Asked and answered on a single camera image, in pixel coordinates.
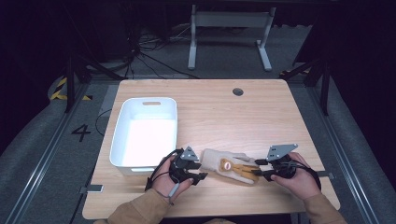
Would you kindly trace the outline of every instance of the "gray floor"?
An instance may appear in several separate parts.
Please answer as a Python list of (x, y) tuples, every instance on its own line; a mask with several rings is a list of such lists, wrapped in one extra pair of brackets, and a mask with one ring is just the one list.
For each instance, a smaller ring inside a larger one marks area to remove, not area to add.
[[(260, 39), (261, 31), (256, 29), (200, 30), (194, 71), (187, 69), (188, 32), (181, 35), (183, 39), (163, 49), (145, 53), (180, 72), (199, 78), (278, 78), (281, 71), (292, 68), (292, 61), (309, 29), (284, 26), (271, 30), (266, 49), (272, 72), (263, 71), (254, 44), (256, 39)], [(132, 63), (134, 75), (129, 71), (129, 78), (160, 78), (154, 71), (166, 78), (188, 78), (148, 57), (139, 58), (146, 64), (135, 59)], [(118, 73), (124, 75), (125, 72), (121, 70)], [(290, 89), (326, 170), (335, 176), (332, 184), (341, 202), (340, 212), (348, 223), (396, 223), (395, 191), (379, 168), (334, 83), (331, 83), (329, 93), (330, 116), (323, 117), (318, 110), (320, 83), (309, 89), (302, 84), (303, 78), (304, 75), (294, 77), (290, 81)], [(49, 96), (58, 82), (59, 79), (54, 80)], [(0, 158), (0, 223), (5, 223), (8, 218), (9, 223), (14, 220), (15, 223), (69, 222), (78, 206), (79, 188), (89, 180), (95, 165), (103, 140), (101, 133), (105, 132), (111, 113), (106, 111), (112, 106), (117, 85), (118, 81), (103, 75), (94, 75), (89, 86), (77, 83), (80, 94), (91, 95), (92, 100), (78, 101), (75, 109), (67, 115), (64, 114), (65, 101), (53, 100), (20, 132)], [(329, 132), (329, 124), (330, 131), (333, 130), (336, 136)], [(72, 132), (83, 125), (87, 125), (86, 131), (90, 133), (85, 134), (80, 142), (80, 135)], [(41, 160), (43, 155), (49, 155), (48, 162)], [(340, 160), (343, 155), (352, 171), (344, 168), (345, 161)], [(40, 169), (35, 170), (38, 164), (47, 166), (39, 166)], [(29, 179), (37, 180), (37, 183), (33, 184)], [(36, 187), (30, 193), (23, 191), (28, 184)], [(354, 188), (361, 188), (366, 198), (362, 198)], [(83, 203), (82, 200), (73, 223), (92, 223), (81, 215)], [(291, 217), (293, 223), (297, 223), (298, 217), (295, 214)], [(308, 222), (304, 214), (301, 221)]]

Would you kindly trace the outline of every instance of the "black cable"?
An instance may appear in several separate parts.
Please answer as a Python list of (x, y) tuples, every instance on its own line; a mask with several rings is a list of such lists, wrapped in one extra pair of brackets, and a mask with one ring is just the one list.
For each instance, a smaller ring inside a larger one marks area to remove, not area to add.
[(154, 178), (154, 179), (153, 179), (153, 177), (154, 177), (155, 174), (158, 172), (158, 170), (163, 166), (163, 164), (166, 162), (166, 160), (168, 160), (169, 158), (171, 158), (171, 156), (172, 156), (173, 154), (175, 154), (176, 152), (178, 152), (178, 151), (180, 151), (180, 150), (181, 150), (181, 149), (175, 149), (175, 150), (173, 150), (171, 153), (169, 153), (166, 157), (164, 157), (164, 158), (160, 161), (160, 164), (158, 164), (158, 166), (154, 169), (154, 171), (152, 172), (151, 176), (148, 177), (148, 182), (147, 182), (147, 184), (146, 184), (145, 191), (147, 191), (148, 189), (151, 189), (154, 180), (157, 179), (158, 176), (157, 176), (156, 178)]
[(315, 179), (315, 182), (317, 183), (318, 188), (321, 190), (321, 183), (320, 183), (318, 173), (316, 171), (314, 171), (312, 168), (309, 168), (308, 166), (302, 164), (299, 161), (295, 161), (295, 160), (290, 160), (288, 162), (281, 162), (280, 166), (278, 166), (279, 170), (281, 170), (282, 168), (284, 169), (284, 168), (290, 168), (290, 167), (294, 167), (296, 169), (300, 168), (300, 169), (307, 171)]
[(96, 131), (99, 132), (99, 134), (101, 134), (102, 136), (105, 136), (105, 135), (102, 134), (102, 133), (99, 131), (99, 129), (98, 129), (98, 125), (97, 125), (97, 124), (98, 124), (98, 120), (99, 120), (100, 117), (102, 117), (102, 115), (104, 115), (105, 113), (107, 113), (107, 112), (110, 111), (110, 110), (112, 110), (112, 109), (108, 109), (107, 111), (103, 112), (102, 114), (100, 114), (100, 115), (96, 118), (96, 122), (95, 122)]
[(131, 1), (123, 1), (118, 3), (120, 16), (125, 25), (126, 39), (129, 44), (129, 52), (138, 55), (140, 52), (139, 38), (141, 37), (141, 15), (139, 6)]
[[(182, 30), (181, 32), (179, 32), (178, 34), (176, 34), (176, 36), (171, 36), (169, 37), (167, 40), (162, 41), (159, 37), (156, 38), (149, 38), (150, 34), (142, 34), (141, 37), (139, 38), (139, 40), (144, 36), (147, 39), (145, 41), (141, 41), (139, 43), (140, 49), (143, 51), (154, 51), (154, 50), (160, 50), (163, 49), (165, 46), (171, 44), (171, 43), (176, 43), (178, 41), (180, 41), (181, 39), (185, 39), (185, 37), (180, 37), (184, 32), (186, 32), (188, 29), (190, 29), (190, 26), (185, 28), (184, 30)], [(149, 47), (142, 47), (142, 45), (144, 44), (148, 44), (148, 43), (155, 43), (154, 47), (149, 48)]]
[(148, 64), (146, 64), (145, 61), (143, 61), (141, 58), (139, 58), (139, 57), (136, 57), (136, 58), (138, 60), (140, 60), (143, 64), (145, 64), (147, 68), (151, 69), (151, 71), (153, 71), (154, 74), (157, 75), (157, 77), (161, 77), (163, 79), (166, 79), (165, 77), (158, 75), (158, 73), (152, 67), (150, 67)]
[(131, 67), (130, 63), (128, 63), (128, 66), (126, 66), (126, 71), (125, 71), (124, 77), (126, 77), (126, 75), (128, 74), (130, 67)]
[(157, 62), (157, 63), (162, 64), (163, 66), (165, 66), (165, 67), (167, 67), (167, 68), (169, 68), (169, 69), (171, 69), (171, 70), (173, 70), (173, 71), (175, 71), (175, 72), (177, 72), (177, 73), (180, 73), (180, 74), (183, 74), (183, 75), (186, 75), (186, 76), (189, 76), (189, 77), (193, 77), (193, 78), (195, 78), (195, 79), (200, 79), (199, 77), (196, 77), (195, 75), (192, 75), (192, 74), (188, 74), (188, 73), (185, 73), (185, 72), (178, 71), (178, 70), (176, 70), (175, 68), (173, 68), (173, 67), (167, 65), (166, 63), (162, 63), (162, 62), (158, 61), (157, 59), (155, 59), (155, 58), (153, 58), (153, 57), (151, 57), (151, 56), (148, 56), (147, 54), (145, 54), (145, 53), (143, 53), (143, 52), (140, 52), (140, 54), (142, 54), (142, 55), (145, 56), (145, 57), (150, 58), (151, 60), (153, 60), (153, 61), (155, 61), (155, 62)]
[(173, 175), (169, 175), (172, 179), (177, 180), (177, 183), (180, 184), (180, 180), (174, 177)]
[[(122, 68), (127, 67), (128, 64), (129, 64), (129, 60), (128, 60), (128, 62), (126, 62), (126, 63), (122, 63), (122, 64), (117, 65), (117, 66), (114, 66), (114, 67), (109, 67), (109, 68), (107, 68), (107, 70), (110, 70), (110, 71), (112, 71), (112, 72), (117, 72), (117, 71), (120, 71)], [(88, 70), (89, 70), (90, 73), (92, 73), (92, 74), (103, 74), (102, 72), (100, 72), (100, 71), (98, 71), (98, 70), (96, 70), (96, 69), (88, 68)]]
[(168, 171), (168, 172), (164, 172), (164, 173), (162, 173), (162, 174), (159, 174), (159, 175), (155, 176), (155, 178), (152, 180), (152, 182), (154, 183), (154, 181), (155, 181), (158, 177), (160, 177), (161, 175), (166, 175), (166, 174), (169, 174), (169, 171)]

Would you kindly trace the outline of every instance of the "metal stand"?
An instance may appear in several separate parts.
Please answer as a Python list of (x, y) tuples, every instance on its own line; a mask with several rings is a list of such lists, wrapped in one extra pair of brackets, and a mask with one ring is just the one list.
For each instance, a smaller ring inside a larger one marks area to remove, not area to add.
[(269, 12), (212, 12), (196, 11), (196, 6), (192, 6), (191, 11), (191, 46), (188, 68), (195, 69), (195, 58), (197, 52), (196, 27), (254, 27), (263, 28), (264, 33), (261, 40), (257, 40), (257, 48), (262, 57), (264, 70), (272, 70), (265, 43), (271, 29), (276, 8), (272, 7)]
[(124, 80), (127, 77), (120, 77), (119, 75), (111, 72), (107, 68), (103, 67), (101, 64), (96, 63), (82, 55), (77, 55), (76, 53), (71, 53), (68, 65), (67, 65), (67, 106), (64, 113), (68, 113), (73, 106), (74, 102), (76, 101), (76, 94), (75, 94), (75, 82), (74, 82), (74, 75), (78, 78), (79, 82), (81, 83), (90, 83), (92, 77), (90, 72), (88, 71), (87, 65), (95, 68), (96, 70), (100, 71), (101, 73), (111, 77), (115, 80)]
[(302, 73), (306, 69), (311, 68), (306, 77), (304, 84), (306, 87), (315, 87), (318, 83), (320, 77), (322, 78), (322, 86), (321, 86), (321, 93), (320, 93), (320, 107), (325, 116), (328, 116), (329, 113), (327, 111), (327, 101), (329, 95), (329, 84), (330, 84), (330, 68), (328, 62), (321, 59), (321, 60), (314, 60), (309, 63), (305, 63), (291, 71), (283, 71), (284, 74), (280, 78), (284, 80), (288, 80), (291, 77)]

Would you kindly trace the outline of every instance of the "person's left hand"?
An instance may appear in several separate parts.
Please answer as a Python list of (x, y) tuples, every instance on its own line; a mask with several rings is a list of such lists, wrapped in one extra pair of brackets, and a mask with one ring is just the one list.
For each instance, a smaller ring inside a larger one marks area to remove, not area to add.
[(177, 196), (180, 195), (180, 193), (182, 193), (184, 190), (188, 189), (193, 182), (192, 178), (186, 179), (185, 181), (181, 182), (177, 188), (177, 191), (174, 193), (174, 195), (172, 195), (171, 198), (167, 198), (167, 196), (169, 195), (171, 190), (176, 185), (175, 182), (173, 182), (173, 180), (171, 179), (171, 177), (168, 174), (169, 168), (171, 166), (171, 161), (174, 158), (175, 157), (171, 157), (163, 163), (163, 165), (160, 167), (160, 169), (157, 171), (157, 173), (153, 177), (153, 179), (155, 179), (155, 181), (152, 185), (152, 188), (157, 190), (158, 192), (160, 192), (161, 195), (164, 197), (164, 199), (169, 203), (173, 203), (175, 201), (175, 199), (177, 198)]

